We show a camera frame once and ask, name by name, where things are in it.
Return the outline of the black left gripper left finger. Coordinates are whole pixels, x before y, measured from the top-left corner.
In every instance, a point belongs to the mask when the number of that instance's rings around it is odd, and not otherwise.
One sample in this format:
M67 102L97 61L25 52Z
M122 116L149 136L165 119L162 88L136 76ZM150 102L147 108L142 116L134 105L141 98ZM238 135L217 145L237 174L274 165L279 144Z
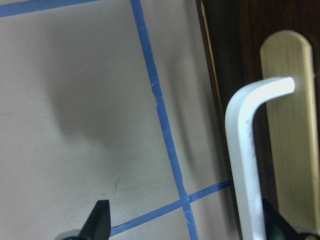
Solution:
M78 238L80 240L108 240L110 234L110 202L109 200L99 200L82 227Z

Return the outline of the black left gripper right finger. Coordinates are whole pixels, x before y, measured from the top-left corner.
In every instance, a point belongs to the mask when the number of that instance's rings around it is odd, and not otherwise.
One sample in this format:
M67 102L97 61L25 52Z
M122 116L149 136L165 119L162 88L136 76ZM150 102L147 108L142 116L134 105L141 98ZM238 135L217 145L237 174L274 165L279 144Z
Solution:
M277 212L270 202L262 199L266 237L268 240L297 240L297 231Z

